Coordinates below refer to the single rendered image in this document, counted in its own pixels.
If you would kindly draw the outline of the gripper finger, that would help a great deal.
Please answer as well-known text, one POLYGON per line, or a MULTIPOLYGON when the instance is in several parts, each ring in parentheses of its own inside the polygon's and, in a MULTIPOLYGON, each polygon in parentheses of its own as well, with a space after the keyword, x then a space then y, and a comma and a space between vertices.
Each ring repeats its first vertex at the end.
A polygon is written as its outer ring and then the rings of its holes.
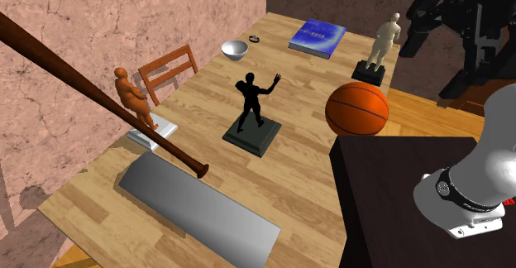
POLYGON ((434 28, 432 18, 414 18, 407 31, 407 40, 399 52, 400 57, 413 58, 434 28))
POLYGON ((490 79, 516 79, 516 23, 510 23, 509 40, 500 45, 501 28, 489 30, 496 38, 480 34, 480 22, 462 32, 464 67, 439 93, 440 99, 458 99, 471 86, 484 85, 490 79))

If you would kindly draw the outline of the beige figure on black base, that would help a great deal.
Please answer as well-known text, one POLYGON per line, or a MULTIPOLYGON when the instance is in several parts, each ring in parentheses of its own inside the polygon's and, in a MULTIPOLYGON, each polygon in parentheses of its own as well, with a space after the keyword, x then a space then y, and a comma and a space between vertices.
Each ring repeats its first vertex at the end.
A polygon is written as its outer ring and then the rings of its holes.
POLYGON ((396 12, 388 22, 379 27, 369 57, 357 63, 351 76, 353 79, 375 86, 381 85, 385 75, 384 57, 399 39, 401 32, 401 27, 397 24, 399 18, 400 14, 396 12))

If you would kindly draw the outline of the dark brown wooden furniture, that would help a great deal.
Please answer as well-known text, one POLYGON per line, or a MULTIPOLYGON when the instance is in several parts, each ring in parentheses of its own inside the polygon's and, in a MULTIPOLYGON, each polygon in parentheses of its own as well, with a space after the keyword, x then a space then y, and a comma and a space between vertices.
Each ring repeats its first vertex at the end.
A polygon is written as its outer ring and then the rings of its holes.
POLYGON ((454 108, 477 116, 484 116, 484 104, 489 96, 506 85, 516 83, 516 79, 490 79, 483 85, 470 86, 457 99, 439 99, 440 108, 454 108))

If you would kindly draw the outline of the orange basketball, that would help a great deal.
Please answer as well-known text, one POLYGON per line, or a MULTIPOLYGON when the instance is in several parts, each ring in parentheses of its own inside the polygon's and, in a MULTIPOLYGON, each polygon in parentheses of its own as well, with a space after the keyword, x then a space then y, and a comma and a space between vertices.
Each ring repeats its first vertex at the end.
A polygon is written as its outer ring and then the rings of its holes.
POLYGON ((352 82, 330 95, 325 118, 338 136, 374 136, 387 123, 389 104, 377 87, 352 82))

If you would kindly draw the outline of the blue book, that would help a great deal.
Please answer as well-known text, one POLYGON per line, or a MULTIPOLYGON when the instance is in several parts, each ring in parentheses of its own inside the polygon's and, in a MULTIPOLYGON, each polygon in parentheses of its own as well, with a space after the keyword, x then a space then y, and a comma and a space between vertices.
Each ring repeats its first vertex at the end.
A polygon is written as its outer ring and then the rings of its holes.
POLYGON ((329 60, 346 33, 344 26, 308 19, 289 41, 289 48, 329 60))

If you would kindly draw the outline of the black figure on dark base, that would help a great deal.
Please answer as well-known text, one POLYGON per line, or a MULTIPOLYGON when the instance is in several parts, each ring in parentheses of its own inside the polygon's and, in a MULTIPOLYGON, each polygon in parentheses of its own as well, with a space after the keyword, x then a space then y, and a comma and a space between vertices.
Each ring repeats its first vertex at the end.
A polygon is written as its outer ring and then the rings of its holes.
POLYGON ((259 95, 272 93, 276 84, 281 80, 281 75, 276 74, 273 84, 267 89, 254 85, 254 79, 255 75, 250 72, 246 74, 245 81, 236 82, 235 87, 244 97, 243 111, 225 132, 222 139, 255 156, 262 157, 282 125, 260 115, 259 95))

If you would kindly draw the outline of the silver bowl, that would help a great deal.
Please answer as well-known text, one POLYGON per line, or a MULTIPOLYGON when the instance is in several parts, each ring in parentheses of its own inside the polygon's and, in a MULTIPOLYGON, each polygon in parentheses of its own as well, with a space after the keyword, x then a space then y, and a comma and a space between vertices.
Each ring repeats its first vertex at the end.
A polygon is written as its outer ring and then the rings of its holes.
POLYGON ((249 50, 249 46, 244 41, 226 41, 221 47, 222 53, 232 61, 241 60, 249 50))

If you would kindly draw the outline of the light wooden table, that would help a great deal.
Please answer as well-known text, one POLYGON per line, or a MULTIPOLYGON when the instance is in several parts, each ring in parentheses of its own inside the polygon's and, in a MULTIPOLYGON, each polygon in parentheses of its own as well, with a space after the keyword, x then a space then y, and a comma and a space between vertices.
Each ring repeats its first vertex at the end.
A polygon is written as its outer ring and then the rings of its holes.
MULTIPOLYGON (((301 26, 267 13, 250 27, 259 41, 242 60, 216 56, 155 112, 177 124, 171 142, 208 165, 206 184, 280 227, 266 268, 337 268, 346 232, 329 160, 336 136, 324 108, 373 40, 348 32, 325 60, 288 47, 301 26), (282 76, 260 101, 262 114, 281 125, 262 157, 222 138, 242 109, 235 84, 249 72, 261 87, 282 76)), ((141 152, 118 139, 50 196, 41 213, 102 268, 230 268, 117 187, 141 152)))

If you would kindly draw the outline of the brown wooden chair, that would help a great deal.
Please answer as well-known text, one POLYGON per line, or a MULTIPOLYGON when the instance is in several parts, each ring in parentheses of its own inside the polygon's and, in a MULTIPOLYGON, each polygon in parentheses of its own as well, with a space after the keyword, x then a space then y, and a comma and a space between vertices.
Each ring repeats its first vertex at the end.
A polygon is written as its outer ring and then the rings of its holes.
POLYGON ((177 50, 174 50, 174 51, 170 52, 169 54, 164 55, 164 56, 160 57, 159 59, 154 60, 154 61, 150 62, 149 64, 140 67, 138 69, 138 71, 142 77, 144 85, 146 86, 153 103, 156 106, 158 106, 160 104, 160 101, 155 94, 154 88, 160 84, 165 83, 167 80, 172 79, 176 75, 184 72, 188 68, 192 68, 195 74, 198 73, 198 66, 197 66, 197 63, 193 56, 191 47, 189 44, 186 44, 186 45, 181 46, 177 50), (149 79, 148 74, 150 72, 152 72, 156 69, 159 69, 160 67, 168 64, 169 62, 171 62, 173 60, 178 59, 180 56, 183 56, 183 55, 187 55, 189 58, 186 62, 169 70, 165 74, 160 75, 158 78, 149 79))

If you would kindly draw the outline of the grey flat slab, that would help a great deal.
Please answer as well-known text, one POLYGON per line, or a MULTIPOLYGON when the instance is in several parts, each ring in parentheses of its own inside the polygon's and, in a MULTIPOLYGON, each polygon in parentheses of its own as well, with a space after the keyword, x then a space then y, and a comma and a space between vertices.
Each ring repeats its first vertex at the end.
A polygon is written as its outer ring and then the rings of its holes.
POLYGON ((147 151, 119 186, 236 268, 265 268, 281 228, 147 151))

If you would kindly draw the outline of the orange figure on white base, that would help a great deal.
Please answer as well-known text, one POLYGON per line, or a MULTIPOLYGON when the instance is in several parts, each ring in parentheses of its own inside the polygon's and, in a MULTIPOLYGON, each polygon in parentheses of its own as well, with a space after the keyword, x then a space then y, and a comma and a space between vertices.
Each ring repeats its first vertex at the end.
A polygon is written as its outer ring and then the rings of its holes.
POLYGON ((146 103, 147 96, 129 82, 125 69, 116 68, 114 74, 117 77, 115 87, 122 105, 133 111, 139 122, 156 131, 163 138, 168 138, 178 129, 174 123, 151 113, 146 103))

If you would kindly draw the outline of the brown wooden baseball bat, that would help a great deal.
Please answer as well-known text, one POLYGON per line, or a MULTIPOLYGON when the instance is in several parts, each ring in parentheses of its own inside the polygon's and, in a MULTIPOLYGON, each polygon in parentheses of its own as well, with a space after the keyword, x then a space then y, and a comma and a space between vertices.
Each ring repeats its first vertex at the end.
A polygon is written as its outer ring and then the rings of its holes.
POLYGON ((145 126, 95 84, 81 75, 80 72, 2 12, 0 12, 0 41, 149 137, 172 156, 185 163, 199 179, 203 178, 208 172, 208 164, 202 164, 195 160, 158 135, 150 127, 145 126))

